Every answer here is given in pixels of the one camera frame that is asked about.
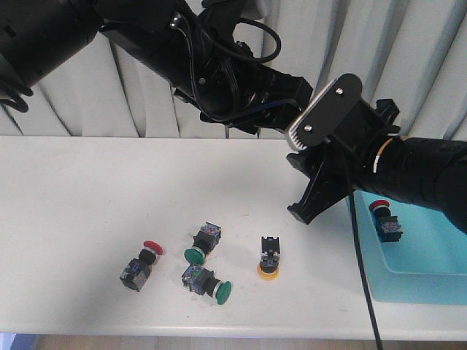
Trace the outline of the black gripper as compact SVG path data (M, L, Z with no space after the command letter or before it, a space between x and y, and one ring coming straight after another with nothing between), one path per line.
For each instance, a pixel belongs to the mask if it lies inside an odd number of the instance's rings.
M200 111L200 120L248 134L260 129L284 133L305 109L313 87L303 78L263 64L277 56L255 57L245 42L187 36L188 81L175 96Z
M287 160L309 178L301 199L287 210L308 225L351 192L350 178L356 188L370 193L401 191L398 158L399 141L394 142L387 158L377 167L377 153L383 143L397 137L400 128L393 124L399 109L392 99L379 99L373 109L363 99L344 118L337 129L316 147L290 153Z

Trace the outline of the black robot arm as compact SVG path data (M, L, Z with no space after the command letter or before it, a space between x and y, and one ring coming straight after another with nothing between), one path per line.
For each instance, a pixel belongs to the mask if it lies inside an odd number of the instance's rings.
M363 101L316 105L299 123L314 144L291 153L290 164L309 178L301 200L288 206L300 222L353 190L441 211L466 231L466 143L403 138L390 118L391 100L374 110Z
M303 77L268 67L234 39L240 23L264 29L254 1L3 1L1 104L27 112L32 87L105 35L174 87L206 123L249 134L284 132L312 95Z

